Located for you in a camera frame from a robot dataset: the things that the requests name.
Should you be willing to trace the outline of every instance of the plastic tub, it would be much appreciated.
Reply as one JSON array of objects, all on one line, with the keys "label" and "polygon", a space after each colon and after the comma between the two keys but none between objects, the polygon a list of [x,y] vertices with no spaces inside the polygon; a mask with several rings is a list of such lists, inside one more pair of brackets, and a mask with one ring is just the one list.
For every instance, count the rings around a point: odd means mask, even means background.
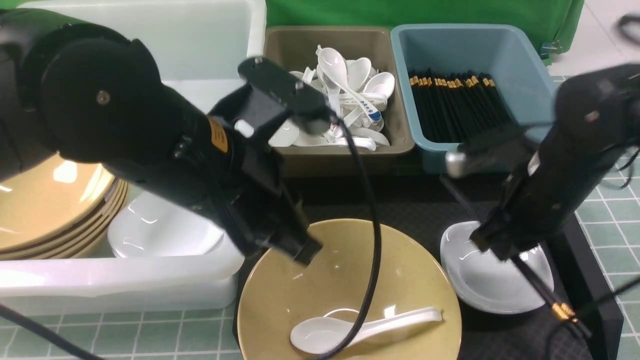
[{"label": "plastic tub", "polygon": [[[29,3],[140,39],[165,83],[203,111],[244,82],[237,66],[262,53],[264,0],[64,0]],[[133,199],[140,190],[131,187]],[[0,262],[0,303],[27,315],[223,308],[242,254],[226,236],[209,254]]]},{"label": "plastic tub", "polygon": [[48,0],[41,8],[140,39],[163,82],[207,113],[244,84],[237,66],[261,55],[264,0]]},{"label": "plastic tub", "polygon": [[[411,135],[422,149],[422,167],[427,173],[445,172],[444,155],[458,144],[431,142],[422,134],[409,70],[489,73],[518,123],[551,123],[554,119],[556,86],[527,36],[513,26],[402,25],[391,31],[391,42]],[[539,127],[527,136],[540,141],[547,131]]]},{"label": "plastic tub", "polygon": [[[394,160],[413,149],[413,140],[406,121],[396,62],[389,30],[385,28],[349,26],[282,26],[269,28],[266,33],[264,55],[287,70],[314,69],[317,65],[317,46],[332,47],[347,59],[367,57],[375,69],[396,76],[396,90],[383,112],[383,133],[391,146],[378,147],[375,152],[361,150],[368,174],[388,172]],[[357,170],[347,148],[342,147],[280,147],[285,158],[285,175],[344,176]]]}]

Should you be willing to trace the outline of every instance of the white bowl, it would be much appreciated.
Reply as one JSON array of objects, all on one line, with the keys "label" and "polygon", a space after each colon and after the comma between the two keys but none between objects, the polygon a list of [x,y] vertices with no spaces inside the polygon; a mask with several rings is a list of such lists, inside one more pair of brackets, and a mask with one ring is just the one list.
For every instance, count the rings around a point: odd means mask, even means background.
[{"label": "white bowl", "polygon": [[117,214],[108,232],[118,258],[202,255],[223,236],[212,221],[148,192]]},{"label": "white bowl", "polygon": [[[440,242],[442,267],[459,298],[478,310],[504,315],[525,313],[544,305],[511,261],[501,262],[490,251],[481,253],[469,240],[478,226],[477,221],[454,224]],[[551,268],[540,247],[521,253],[520,258],[553,290]]]}]

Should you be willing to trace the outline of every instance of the white plastic bin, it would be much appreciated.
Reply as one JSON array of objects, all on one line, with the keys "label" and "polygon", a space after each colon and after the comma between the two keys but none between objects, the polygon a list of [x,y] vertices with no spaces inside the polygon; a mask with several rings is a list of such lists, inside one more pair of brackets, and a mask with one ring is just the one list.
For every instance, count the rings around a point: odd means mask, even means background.
[{"label": "white plastic bin", "polygon": [[45,0],[20,7],[51,10],[141,40],[163,82],[204,112],[243,84],[237,66],[263,52],[264,0]]},{"label": "white plastic bin", "polygon": [[[264,45],[264,0],[46,0],[21,7],[140,39],[163,81],[202,111],[243,84],[237,65]],[[242,262],[228,237],[203,256],[0,261],[0,302],[27,315],[222,308],[235,298]]]}]

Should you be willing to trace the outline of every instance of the stack of plates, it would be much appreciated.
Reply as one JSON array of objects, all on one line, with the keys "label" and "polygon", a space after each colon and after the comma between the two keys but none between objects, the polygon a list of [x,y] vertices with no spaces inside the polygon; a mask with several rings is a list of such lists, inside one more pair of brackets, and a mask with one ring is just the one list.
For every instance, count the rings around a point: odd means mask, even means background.
[{"label": "stack of plates", "polygon": [[59,156],[0,184],[0,260],[89,256],[129,185],[102,165]]}]

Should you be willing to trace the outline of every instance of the gold connector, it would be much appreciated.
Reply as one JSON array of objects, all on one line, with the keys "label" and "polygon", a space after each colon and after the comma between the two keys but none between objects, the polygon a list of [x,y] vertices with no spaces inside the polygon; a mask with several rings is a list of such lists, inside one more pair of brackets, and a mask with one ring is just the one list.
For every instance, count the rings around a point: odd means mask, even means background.
[{"label": "gold connector", "polygon": [[[575,315],[575,311],[573,311],[573,309],[565,303],[562,303],[562,304],[555,303],[551,307],[551,311],[553,311],[554,315],[556,316],[556,318],[558,318],[558,320],[569,320],[569,318]],[[578,322],[578,319],[573,318],[571,321]]]}]

